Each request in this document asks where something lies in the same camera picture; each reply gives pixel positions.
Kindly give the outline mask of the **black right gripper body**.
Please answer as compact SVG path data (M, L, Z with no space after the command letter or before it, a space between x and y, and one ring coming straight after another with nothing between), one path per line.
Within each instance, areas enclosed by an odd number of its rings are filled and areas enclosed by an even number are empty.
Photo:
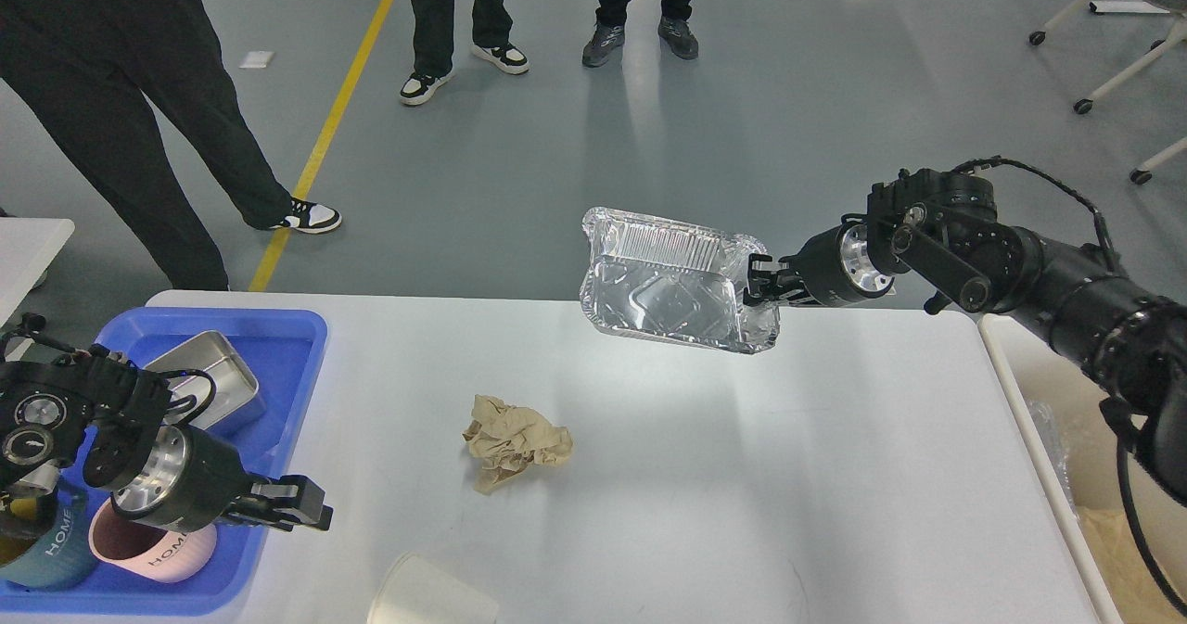
M878 272L868 255L867 225L861 219L810 238L788 257L788 269L800 285L788 297L792 306L842 307L895 293L895 276Z

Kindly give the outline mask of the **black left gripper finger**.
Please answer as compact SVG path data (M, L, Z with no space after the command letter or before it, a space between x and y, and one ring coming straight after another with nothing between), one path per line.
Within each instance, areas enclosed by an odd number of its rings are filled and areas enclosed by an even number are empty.
M229 511L222 515L224 524L267 527L280 531L292 531L297 528L317 529L328 531L332 521L332 507L322 507L320 511L309 518L305 515L294 515L280 511L264 511L259 514Z
M250 485L250 496L277 518L331 518L334 514L324 489L306 476L266 478Z

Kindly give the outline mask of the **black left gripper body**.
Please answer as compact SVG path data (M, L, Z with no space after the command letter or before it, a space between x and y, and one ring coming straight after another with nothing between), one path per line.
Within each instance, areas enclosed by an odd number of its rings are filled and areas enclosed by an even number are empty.
M243 467L237 448L191 426L161 426L145 466L112 494L115 512L167 531L199 530L264 477Z

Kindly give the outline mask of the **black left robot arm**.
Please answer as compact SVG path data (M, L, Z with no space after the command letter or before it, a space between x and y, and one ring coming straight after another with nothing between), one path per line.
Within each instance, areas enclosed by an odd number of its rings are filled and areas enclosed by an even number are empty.
M4 332L4 344L27 339L58 354L4 361L5 497L50 492L85 446L83 480L108 494L119 518L179 534L212 523L330 528L332 509L313 480L250 473L211 434L243 424L259 390L224 336L202 332L137 367L100 344L51 339L45 324L24 314Z

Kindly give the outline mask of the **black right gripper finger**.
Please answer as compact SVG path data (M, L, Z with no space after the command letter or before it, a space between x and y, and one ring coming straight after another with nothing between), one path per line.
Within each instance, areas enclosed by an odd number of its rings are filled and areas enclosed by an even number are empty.
M750 285L795 285L800 282L792 263L796 257L783 256L776 260L769 255L750 255L747 257L747 282Z
M745 287L743 303L747 307L767 306L812 306L812 295L801 284L789 286Z

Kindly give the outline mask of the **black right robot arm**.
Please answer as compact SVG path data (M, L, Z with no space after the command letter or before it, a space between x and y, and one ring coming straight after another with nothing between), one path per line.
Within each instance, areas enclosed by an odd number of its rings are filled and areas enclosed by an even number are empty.
M967 314L1014 317L1103 391L1102 416L1117 439L1122 505L1153 581L1183 611L1142 531L1126 461L1178 502L1186 497L1186 346L1182 304L1135 285L1122 269L1100 210L1094 241L1072 247L998 219L992 184L972 159L948 172L901 171L872 185L863 214L806 241L796 255L751 255L747 306L842 307L889 293L915 272L934 288L928 314L957 304Z

